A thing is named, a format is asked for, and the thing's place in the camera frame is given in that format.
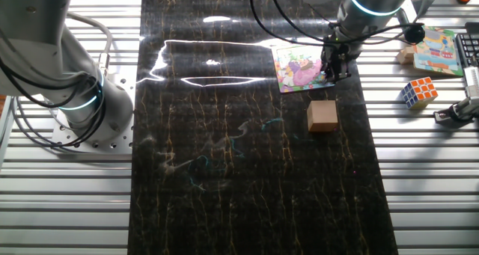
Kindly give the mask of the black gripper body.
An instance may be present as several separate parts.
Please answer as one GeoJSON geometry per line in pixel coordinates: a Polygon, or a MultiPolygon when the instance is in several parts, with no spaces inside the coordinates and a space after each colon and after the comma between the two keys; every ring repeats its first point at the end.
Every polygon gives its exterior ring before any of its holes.
{"type": "Polygon", "coordinates": [[[351,51],[354,47],[352,39],[340,40],[336,36],[323,37],[323,51],[321,55],[322,68],[324,70],[325,62],[348,60],[351,61],[351,51]]]}

